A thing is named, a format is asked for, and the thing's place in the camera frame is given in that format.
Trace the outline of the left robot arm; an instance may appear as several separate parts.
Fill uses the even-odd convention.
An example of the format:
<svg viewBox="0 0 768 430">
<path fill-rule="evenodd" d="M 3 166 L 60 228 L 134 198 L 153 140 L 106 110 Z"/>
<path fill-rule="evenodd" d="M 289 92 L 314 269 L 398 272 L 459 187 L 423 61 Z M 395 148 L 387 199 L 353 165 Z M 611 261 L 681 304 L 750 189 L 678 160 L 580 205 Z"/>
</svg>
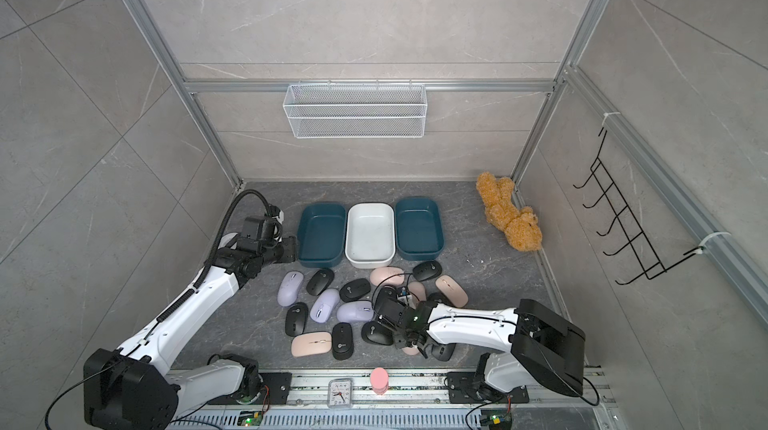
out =
<svg viewBox="0 0 768 430">
<path fill-rule="evenodd" d="M 227 208 L 201 269 L 145 328 L 83 365 L 84 420 L 99 429 L 164 429 L 220 396 L 253 400 L 262 387 L 256 361 L 236 355 L 174 373 L 177 356 L 202 325 L 261 270 L 296 259 L 284 214 L 257 190 Z"/>
</svg>

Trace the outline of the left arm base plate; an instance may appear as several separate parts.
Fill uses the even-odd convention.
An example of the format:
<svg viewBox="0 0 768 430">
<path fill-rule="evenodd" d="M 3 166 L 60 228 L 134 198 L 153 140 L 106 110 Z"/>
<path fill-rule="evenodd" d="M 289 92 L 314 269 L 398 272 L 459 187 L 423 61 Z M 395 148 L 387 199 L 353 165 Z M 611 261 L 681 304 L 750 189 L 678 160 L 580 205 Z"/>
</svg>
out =
<svg viewBox="0 0 768 430">
<path fill-rule="evenodd" d="M 248 399 L 236 399 L 231 395 L 223 395 L 208 402 L 209 405 L 262 405 L 267 399 L 271 406 L 286 405 L 291 390 L 291 372 L 266 372 L 260 374 L 262 379 L 258 393 Z"/>
</svg>

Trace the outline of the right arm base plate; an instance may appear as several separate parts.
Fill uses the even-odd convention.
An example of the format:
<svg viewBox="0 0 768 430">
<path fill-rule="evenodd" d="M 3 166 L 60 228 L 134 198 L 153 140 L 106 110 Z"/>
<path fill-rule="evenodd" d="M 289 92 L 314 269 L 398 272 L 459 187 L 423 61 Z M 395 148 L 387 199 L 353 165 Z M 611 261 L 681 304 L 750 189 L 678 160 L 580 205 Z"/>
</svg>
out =
<svg viewBox="0 0 768 430">
<path fill-rule="evenodd" d="M 491 387 L 484 380 L 484 374 L 475 372 L 448 372 L 445 378 L 449 401 L 452 404 L 462 403 L 499 403 L 527 404 L 530 397 L 526 386 L 518 386 L 510 391 L 502 392 Z"/>
</svg>

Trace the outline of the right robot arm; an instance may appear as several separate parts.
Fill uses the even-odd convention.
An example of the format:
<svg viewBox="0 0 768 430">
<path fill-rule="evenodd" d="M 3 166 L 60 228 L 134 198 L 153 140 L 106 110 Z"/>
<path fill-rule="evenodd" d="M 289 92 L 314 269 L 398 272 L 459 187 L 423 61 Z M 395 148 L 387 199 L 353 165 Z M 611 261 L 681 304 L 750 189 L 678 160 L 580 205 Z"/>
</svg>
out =
<svg viewBox="0 0 768 430">
<path fill-rule="evenodd" d="M 425 301 L 413 308 L 383 297 L 375 320 L 393 333 L 394 345 L 426 355 L 454 344 L 486 348 L 470 397 L 499 401 L 518 388 L 538 384 L 566 397 L 584 396 L 586 334 L 542 303 L 522 299 L 515 308 L 474 310 Z"/>
</svg>

